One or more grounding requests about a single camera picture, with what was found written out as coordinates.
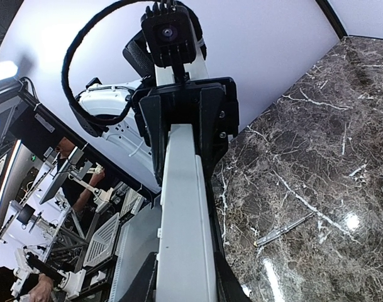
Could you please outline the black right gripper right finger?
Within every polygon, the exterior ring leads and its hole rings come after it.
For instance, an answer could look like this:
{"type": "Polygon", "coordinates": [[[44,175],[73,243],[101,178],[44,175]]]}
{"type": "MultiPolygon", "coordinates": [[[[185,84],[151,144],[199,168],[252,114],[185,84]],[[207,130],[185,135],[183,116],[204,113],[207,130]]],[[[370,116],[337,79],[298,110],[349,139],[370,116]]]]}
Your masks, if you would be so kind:
{"type": "Polygon", "coordinates": [[[241,284],[234,275],[230,265],[220,252],[214,253],[216,288],[220,302],[251,302],[244,293],[241,284]]]}

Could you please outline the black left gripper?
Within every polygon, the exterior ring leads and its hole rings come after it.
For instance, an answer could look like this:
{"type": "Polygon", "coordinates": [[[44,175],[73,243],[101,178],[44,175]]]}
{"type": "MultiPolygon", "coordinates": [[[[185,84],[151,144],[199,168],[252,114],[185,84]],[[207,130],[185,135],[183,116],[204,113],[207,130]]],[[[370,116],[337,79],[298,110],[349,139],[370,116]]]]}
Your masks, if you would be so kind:
{"type": "Polygon", "coordinates": [[[140,135],[152,150],[154,175],[160,187],[171,124],[193,125],[208,180],[228,150],[228,137],[238,134],[236,83],[230,77],[137,89],[132,103],[140,135]]]}

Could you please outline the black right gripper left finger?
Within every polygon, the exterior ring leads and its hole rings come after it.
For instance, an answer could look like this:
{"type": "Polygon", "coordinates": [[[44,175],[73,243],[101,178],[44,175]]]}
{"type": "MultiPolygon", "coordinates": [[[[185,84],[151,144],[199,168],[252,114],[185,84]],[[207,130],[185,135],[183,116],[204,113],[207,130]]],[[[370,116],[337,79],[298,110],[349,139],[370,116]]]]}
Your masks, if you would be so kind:
{"type": "Polygon", "coordinates": [[[153,302],[157,283],[157,252],[150,252],[119,302],[153,302]]]}

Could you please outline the white remote control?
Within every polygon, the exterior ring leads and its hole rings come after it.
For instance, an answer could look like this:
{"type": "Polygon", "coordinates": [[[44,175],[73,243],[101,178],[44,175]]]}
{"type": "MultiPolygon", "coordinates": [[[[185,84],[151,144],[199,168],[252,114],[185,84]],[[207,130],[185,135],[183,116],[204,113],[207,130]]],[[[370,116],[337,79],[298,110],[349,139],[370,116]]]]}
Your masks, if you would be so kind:
{"type": "Polygon", "coordinates": [[[217,301],[206,186],[190,124],[170,129],[160,204],[156,301],[217,301]]]}

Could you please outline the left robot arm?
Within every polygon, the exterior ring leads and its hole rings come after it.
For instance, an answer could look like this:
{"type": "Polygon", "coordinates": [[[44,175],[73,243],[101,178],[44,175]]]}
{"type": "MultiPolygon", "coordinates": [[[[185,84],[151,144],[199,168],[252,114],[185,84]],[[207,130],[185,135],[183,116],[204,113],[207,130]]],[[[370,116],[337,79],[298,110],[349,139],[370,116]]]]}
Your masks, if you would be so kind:
{"type": "Polygon", "coordinates": [[[95,137],[117,127],[133,114],[136,136],[151,154],[140,162],[153,169],[157,184],[164,183],[164,164],[172,125],[191,125],[204,176],[211,177],[228,150],[228,137],[236,137],[239,106],[236,84],[230,77],[132,88],[124,84],[102,85],[94,81],[75,97],[72,110],[83,129],[95,137]]]}

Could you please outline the grey pen on table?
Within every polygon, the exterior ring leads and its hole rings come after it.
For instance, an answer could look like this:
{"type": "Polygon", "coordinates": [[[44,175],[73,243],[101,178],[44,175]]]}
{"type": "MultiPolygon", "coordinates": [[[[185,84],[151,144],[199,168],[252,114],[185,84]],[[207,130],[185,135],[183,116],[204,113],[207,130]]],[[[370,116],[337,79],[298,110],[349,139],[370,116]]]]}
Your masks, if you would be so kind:
{"type": "Polygon", "coordinates": [[[265,236],[259,238],[257,241],[256,241],[256,247],[257,248],[260,248],[260,247],[263,247],[264,245],[274,241],[275,239],[279,238],[280,236],[282,236],[283,234],[291,231],[293,228],[297,227],[298,225],[304,223],[306,220],[308,220],[309,218],[311,218],[312,216],[314,216],[314,212],[311,212],[309,214],[307,214],[306,216],[292,222],[292,223],[289,223],[281,228],[278,228],[278,229],[275,229],[275,230],[272,230],[271,232],[269,232],[268,234],[266,234],[265,236]]]}

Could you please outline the black right frame post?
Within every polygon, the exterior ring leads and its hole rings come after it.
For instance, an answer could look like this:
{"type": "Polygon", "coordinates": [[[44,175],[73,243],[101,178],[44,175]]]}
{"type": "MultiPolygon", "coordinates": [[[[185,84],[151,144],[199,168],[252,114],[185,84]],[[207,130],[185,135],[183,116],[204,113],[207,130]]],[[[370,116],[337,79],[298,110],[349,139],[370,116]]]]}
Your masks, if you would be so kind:
{"type": "Polygon", "coordinates": [[[322,10],[324,16],[328,20],[337,37],[340,40],[347,37],[348,33],[345,27],[343,26],[341,20],[339,19],[337,13],[332,8],[330,2],[328,0],[315,0],[315,2],[320,8],[320,10],[322,10]]]}

